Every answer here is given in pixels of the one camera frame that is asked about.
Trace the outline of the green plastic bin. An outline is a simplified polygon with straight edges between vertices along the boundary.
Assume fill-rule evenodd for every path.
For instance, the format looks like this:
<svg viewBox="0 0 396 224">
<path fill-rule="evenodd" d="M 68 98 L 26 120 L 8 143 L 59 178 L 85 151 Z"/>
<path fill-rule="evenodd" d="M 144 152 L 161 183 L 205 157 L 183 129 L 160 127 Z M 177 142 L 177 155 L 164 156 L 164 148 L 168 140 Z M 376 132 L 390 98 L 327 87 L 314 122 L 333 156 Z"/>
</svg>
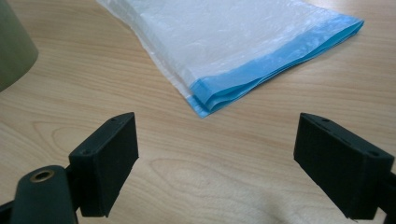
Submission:
<svg viewBox="0 0 396 224">
<path fill-rule="evenodd" d="M 0 91 L 35 64 L 38 49 L 7 0 L 0 0 Z"/>
</svg>

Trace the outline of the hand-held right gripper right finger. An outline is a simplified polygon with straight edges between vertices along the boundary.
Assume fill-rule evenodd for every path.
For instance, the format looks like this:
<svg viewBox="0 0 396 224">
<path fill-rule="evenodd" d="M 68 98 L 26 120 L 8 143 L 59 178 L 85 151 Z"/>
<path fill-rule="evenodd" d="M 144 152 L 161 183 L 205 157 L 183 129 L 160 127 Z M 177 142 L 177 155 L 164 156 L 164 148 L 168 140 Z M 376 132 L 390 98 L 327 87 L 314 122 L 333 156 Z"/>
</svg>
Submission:
<svg viewBox="0 0 396 224">
<path fill-rule="evenodd" d="M 351 219 L 395 218 L 395 157 L 337 123 L 302 113 L 293 152 L 310 178 Z"/>
</svg>

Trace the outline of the white plastic bag blue edge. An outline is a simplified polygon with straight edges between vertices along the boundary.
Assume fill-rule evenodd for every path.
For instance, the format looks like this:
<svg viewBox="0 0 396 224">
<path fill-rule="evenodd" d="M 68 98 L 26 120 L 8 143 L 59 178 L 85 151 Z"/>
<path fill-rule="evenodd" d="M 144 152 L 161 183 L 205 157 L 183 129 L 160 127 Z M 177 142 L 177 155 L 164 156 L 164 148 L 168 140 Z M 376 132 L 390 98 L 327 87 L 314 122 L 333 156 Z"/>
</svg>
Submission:
<svg viewBox="0 0 396 224">
<path fill-rule="evenodd" d="M 204 118 L 344 42 L 362 19 L 305 0 L 97 0 Z"/>
</svg>

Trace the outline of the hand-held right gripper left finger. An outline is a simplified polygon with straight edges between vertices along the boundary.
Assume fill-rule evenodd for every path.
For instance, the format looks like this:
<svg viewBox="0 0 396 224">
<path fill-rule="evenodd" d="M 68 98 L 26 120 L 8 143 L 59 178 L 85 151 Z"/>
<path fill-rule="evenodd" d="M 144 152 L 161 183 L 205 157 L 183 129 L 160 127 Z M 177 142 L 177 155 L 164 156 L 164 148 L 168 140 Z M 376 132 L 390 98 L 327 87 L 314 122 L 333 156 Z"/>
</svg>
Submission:
<svg viewBox="0 0 396 224">
<path fill-rule="evenodd" d="M 73 205 L 84 217 L 106 217 L 138 159 L 133 112 L 107 120 L 69 154 Z"/>
</svg>

